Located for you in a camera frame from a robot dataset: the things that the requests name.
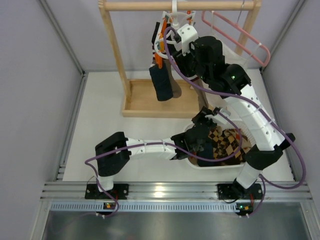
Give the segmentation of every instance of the white basket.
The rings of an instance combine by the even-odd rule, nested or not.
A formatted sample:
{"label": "white basket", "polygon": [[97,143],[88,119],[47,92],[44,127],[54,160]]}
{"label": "white basket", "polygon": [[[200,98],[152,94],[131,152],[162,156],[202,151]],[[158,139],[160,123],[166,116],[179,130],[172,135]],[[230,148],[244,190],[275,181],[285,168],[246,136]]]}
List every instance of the white basket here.
{"label": "white basket", "polygon": [[[254,146],[256,144],[255,138],[251,134],[247,126],[244,124],[244,122],[239,120],[235,120],[233,122],[239,129],[241,129],[243,134],[247,136],[248,140],[251,143],[251,146]],[[187,131],[188,129],[192,128],[193,125],[194,125],[193,123],[188,124],[184,128],[184,131]],[[227,123],[225,125],[219,125],[219,126],[222,128],[222,130],[234,129],[234,126],[232,126],[230,123]],[[238,165],[226,165],[226,166],[196,166],[196,165],[193,165],[188,158],[186,158],[185,160],[192,168],[198,169],[198,170],[229,169],[229,168],[239,168],[243,166],[243,163]]]}

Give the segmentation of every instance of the gray wall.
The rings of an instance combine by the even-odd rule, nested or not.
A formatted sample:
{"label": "gray wall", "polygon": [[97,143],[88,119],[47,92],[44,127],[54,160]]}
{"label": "gray wall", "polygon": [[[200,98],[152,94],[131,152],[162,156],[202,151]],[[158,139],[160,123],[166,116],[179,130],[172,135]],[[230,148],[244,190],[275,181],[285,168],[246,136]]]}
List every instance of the gray wall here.
{"label": "gray wall", "polygon": [[[157,0],[122,1],[156,2]],[[97,0],[47,0],[47,2],[84,69],[109,71],[117,69]],[[263,0],[252,34],[271,48],[296,2],[297,0]],[[246,14],[247,12],[243,12],[241,15],[239,21],[241,26]],[[156,21],[161,19],[161,15],[161,12],[111,13],[122,59],[127,70],[145,70],[150,66],[151,38]],[[223,15],[236,22],[239,12],[223,12]],[[207,35],[210,28],[202,23],[200,16],[201,13],[197,12],[195,26],[200,36]],[[238,32],[228,24],[222,24],[218,20],[215,22],[225,32],[238,39]],[[230,44],[228,41],[226,43],[232,49],[235,48],[233,43]],[[264,60],[263,51],[258,51],[257,54]]]}
{"label": "gray wall", "polygon": [[25,240],[80,75],[36,0],[1,0],[0,33],[0,239]]}
{"label": "gray wall", "polygon": [[[283,129],[296,136],[307,166],[306,180],[320,212],[319,9],[319,0],[306,2],[273,56],[264,79]],[[291,154],[294,168],[300,169],[298,158]]]}

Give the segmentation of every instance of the brown patterned cloth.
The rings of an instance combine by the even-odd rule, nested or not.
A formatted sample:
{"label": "brown patterned cloth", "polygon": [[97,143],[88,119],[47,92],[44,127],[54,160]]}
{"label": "brown patterned cloth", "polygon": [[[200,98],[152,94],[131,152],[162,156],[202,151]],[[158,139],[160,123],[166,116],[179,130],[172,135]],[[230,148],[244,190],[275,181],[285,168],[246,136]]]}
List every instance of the brown patterned cloth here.
{"label": "brown patterned cloth", "polygon": [[[200,167],[213,167],[213,166],[230,166],[230,165],[239,165],[244,163],[244,154],[246,154],[252,147],[248,137],[242,135],[242,146],[240,151],[228,160],[221,162],[208,162],[194,159],[193,157],[189,158],[189,161]],[[239,147],[240,136],[236,129],[225,129],[222,130],[220,126],[216,126],[210,130],[209,136],[213,146],[213,158],[221,159],[227,157],[234,153]]]}

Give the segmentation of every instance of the hanger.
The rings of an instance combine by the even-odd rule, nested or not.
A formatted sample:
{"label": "hanger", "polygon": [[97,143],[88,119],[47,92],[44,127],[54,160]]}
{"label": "hanger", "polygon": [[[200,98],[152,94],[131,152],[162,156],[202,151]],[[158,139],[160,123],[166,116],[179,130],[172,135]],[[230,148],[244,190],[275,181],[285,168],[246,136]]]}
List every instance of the hanger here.
{"label": "hanger", "polygon": [[[217,31],[218,33],[220,33],[221,35],[223,35],[224,37],[226,37],[227,39],[229,39],[231,42],[233,42],[234,44],[236,44],[237,46],[239,46],[241,49],[243,49],[247,54],[249,54],[249,58],[252,57],[256,62],[258,62],[262,67],[265,67],[268,65],[269,61],[270,61],[270,51],[269,49],[261,44],[261,42],[259,42],[256,38],[254,38],[252,35],[250,35],[248,32],[246,32],[245,30],[243,30],[241,27],[239,27],[238,22],[240,19],[240,15],[241,15],[242,9],[240,11],[237,23],[234,23],[232,21],[230,21],[228,18],[222,16],[220,13],[217,13],[216,11],[212,11],[212,17],[217,16],[218,18],[222,19],[223,21],[225,21],[226,23],[230,24],[232,27],[234,27],[235,29],[237,29],[238,31],[240,31],[241,33],[245,34],[249,39],[251,39],[254,43],[257,44],[257,48],[252,52],[249,49],[247,49],[244,45],[240,44],[238,41],[236,41],[233,37],[229,36],[228,34],[226,34],[225,32],[223,32],[220,28],[214,26],[211,22],[207,21],[205,19],[205,13],[206,11],[202,11],[202,15],[201,15],[201,20],[207,24],[208,26],[212,27],[212,29],[214,29],[215,31]],[[262,62],[254,53],[256,52],[256,50],[258,48],[262,48],[265,52],[266,52],[266,60],[264,62]]]}

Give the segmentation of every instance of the wooden frame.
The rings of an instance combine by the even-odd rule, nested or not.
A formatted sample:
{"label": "wooden frame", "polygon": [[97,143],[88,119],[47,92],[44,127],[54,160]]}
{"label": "wooden frame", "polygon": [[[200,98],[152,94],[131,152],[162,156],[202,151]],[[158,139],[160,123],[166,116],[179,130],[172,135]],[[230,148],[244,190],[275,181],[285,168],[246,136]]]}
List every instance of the wooden frame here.
{"label": "wooden frame", "polygon": [[[243,29],[251,32],[258,16],[262,0],[252,1],[179,1],[178,11],[247,11]],[[172,9],[171,1],[155,2],[107,2],[98,1],[101,17],[108,33],[113,49],[115,62],[123,85],[125,97],[122,106],[124,117],[141,118],[192,118],[199,112],[198,95],[185,81],[178,80],[182,89],[182,96],[160,102],[156,98],[156,92],[150,79],[127,79],[125,67],[120,54],[115,29],[110,16],[110,11],[169,11]],[[238,42],[246,45],[248,37],[243,33]],[[243,50],[238,46],[235,52],[239,55]]]}

